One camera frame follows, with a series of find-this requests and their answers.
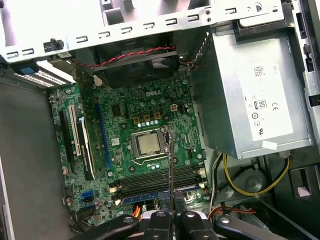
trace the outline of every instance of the sticker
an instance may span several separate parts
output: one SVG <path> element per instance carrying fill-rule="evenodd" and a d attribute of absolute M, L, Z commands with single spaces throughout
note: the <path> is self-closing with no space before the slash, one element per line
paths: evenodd
<path fill-rule="evenodd" d="M 57 53 L 57 55 L 62 58 L 62 59 L 65 59 L 65 58 L 70 58 L 72 57 L 72 55 L 69 53 L 69 52 L 61 52 L 61 53 Z"/>
<path fill-rule="evenodd" d="M 113 139 L 111 139 L 111 145 L 112 145 L 112 146 L 120 145 L 120 140 L 119 140 L 119 138 L 113 138 Z"/>
<path fill-rule="evenodd" d="M 271 149 L 271 150 L 277 150 L 278 143 L 271 142 L 271 141 L 262 141 L 262 148 L 263 149 Z"/>
<path fill-rule="evenodd" d="M 279 66 L 263 63 L 241 72 L 241 88 L 253 141 L 292 134 Z"/>

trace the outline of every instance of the metal screw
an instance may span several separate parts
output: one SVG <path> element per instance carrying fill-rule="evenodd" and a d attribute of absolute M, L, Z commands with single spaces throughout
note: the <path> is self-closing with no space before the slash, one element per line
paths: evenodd
<path fill-rule="evenodd" d="M 123 222 L 128 224 L 133 222 L 133 218 L 131 216 L 127 216 L 123 219 Z"/>
<path fill-rule="evenodd" d="M 166 214 L 165 214 L 163 211 L 157 211 L 157 212 L 156 212 L 156 215 L 157 215 L 158 217 L 164 217 L 164 216 L 166 216 Z"/>
<path fill-rule="evenodd" d="M 228 218 L 226 218 L 226 217 L 221 217 L 220 221 L 223 222 L 224 224 L 230 223 L 230 220 Z"/>
<path fill-rule="evenodd" d="M 186 213 L 186 216 L 187 216 L 188 218 L 193 218 L 193 217 L 195 216 L 195 214 L 194 214 L 192 211 L 188 211 L 188 212 Z"/>

